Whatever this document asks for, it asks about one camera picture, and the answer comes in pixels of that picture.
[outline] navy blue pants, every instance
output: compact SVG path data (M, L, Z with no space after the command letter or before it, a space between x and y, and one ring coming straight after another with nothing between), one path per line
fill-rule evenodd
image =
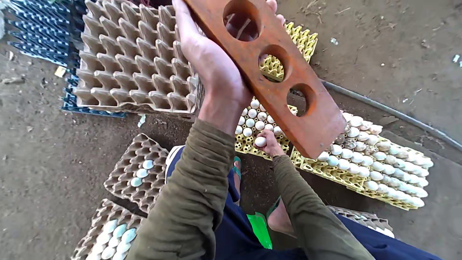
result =
M175 169L184 146L172 149L167 159L167 178ZM247 215L234 203L239 200L239 193L234 187L234 173L228 174L228 197L224 208L223 220L215 231L217 243L217 260L260 260L260 259L307 259L300 248L288 250L265 249L255 236ZM439 257L403 243L397 239L381 234L346 217L337 215L354 237L377 260L440 260Z

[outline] cardboard egg tray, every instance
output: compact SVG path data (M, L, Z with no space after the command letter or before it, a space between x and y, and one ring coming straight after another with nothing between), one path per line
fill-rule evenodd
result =
M202 87L181 52L173 6L85 2L77 105L104 111L194 115Z
M298 112L297 108L292 106L292 105L287 105L291 111L295 111L295 113ZM257 114L261 112L260 108L256 109ZM260 156L265 158L266 160L272 161L271 156L267 155L265 152L258 150L257 148L254 147L254 141L257 135L261 132L261 130L257 130L255 127L252 127L252 135L249 137L244 136L243 134L239 134L235 136L236 142L234 143L234 150L236 152L242 153L242 154L254 154L256 156ZM289 139L283 135L275 136L276 140L278 143L281 145L282 150L287 153L289 151Z
M306 62L310 63L311 56L315 52L317 44L317 33L310 35L310 30L302 31L302 26L293 27L293 22L284 25L286 32L290 35L293 43L297 46L298 50L302 53ZM284 69L278 58L268 55L262 64L260 70L263 75L276 80L282 81L284 79Z
M104 187L117 197L135 202L142 211L148 213L165 183L165 160L168 153L147 135L137 135L109 174ZM145 160L153 160L154 167L142 178L140 186L133 187L130 180L143 167Z
M128 230L138 228L142 217L132 214L127 209L106 198L103 199L91 218L90 230L77 244L71 260L85 260L96 244L96 238L102 233L104 224L111 220L117 220L117 225L127 224Z
M364 190L363 183L367 178L351 174L346 170L340 170L337 166L329 166L325 161L313 160L303 157L294 147L291 153L291 160L295 167L309 173L342 184L351 189Z

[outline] olive green sleeve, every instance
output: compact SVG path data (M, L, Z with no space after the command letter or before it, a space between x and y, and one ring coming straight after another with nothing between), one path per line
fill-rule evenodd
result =
M282 201L308 259L374 259L300 176L289 156L273 158Z
M233 136L197 119L127 259L213 259L234 154Z

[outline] hand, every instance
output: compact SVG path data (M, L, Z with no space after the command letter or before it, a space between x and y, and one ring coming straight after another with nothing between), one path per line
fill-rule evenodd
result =
M199 119L234 136L242 110L251 102L253 93L246 87L239 70L225 51L199 33L183 0L173 0L172 3L176 11L182 52L199 74L205 89ZM267 0L267 3L276 12L276 0ZM277 17L283 24L284 17ZM226 28L235 36L245 21L245 17L233 15ZM256 33L256 28L248 26L239 38L253 38Z
M263 147L258 147L254 144L254 147L262 150L266 154L270 155L271 157L275 157L278 155L285 155L286 153L282 150L281 146L279 145L278 141L274 137L273 131L268 129L263 130L257 137L262 136L266 138L266 145Z

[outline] dirt ground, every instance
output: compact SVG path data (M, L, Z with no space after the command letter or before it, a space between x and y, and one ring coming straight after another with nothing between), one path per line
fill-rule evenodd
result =
M458 64L451 62L462 52L461 1L321 0L306 11L303 7L309 3L281 0L279 12L319 33L311 64L320 78L408 113L462 142L462 79ZM322 23L311 13L319 13ZM339 44L332 45L331 37ZM9 50L16 54L12 61ZM23 84L0 83L2 259L68 259L101 199L111 198L103 182L131 139L144 132L170 149L186 141L191 126L156 116L138 128L136 115L119 119L61 111L65 82L53 75L56 67L21 55L5 39L0 43L0 80L26 79ZM387 116L331 94L341 108L376 123ZM302 172L303 177L325 203L377 213L404 242L444 259L460 259L462 167L453 161L461 163L461 154L401 121L385 128L390 131L387 138L414 145L435 161L422 209L407 212L312 174ZM271 164L252 155L242 159L242 207L248 213L265 213L278 196ZM292 243L271 236L275 248Z

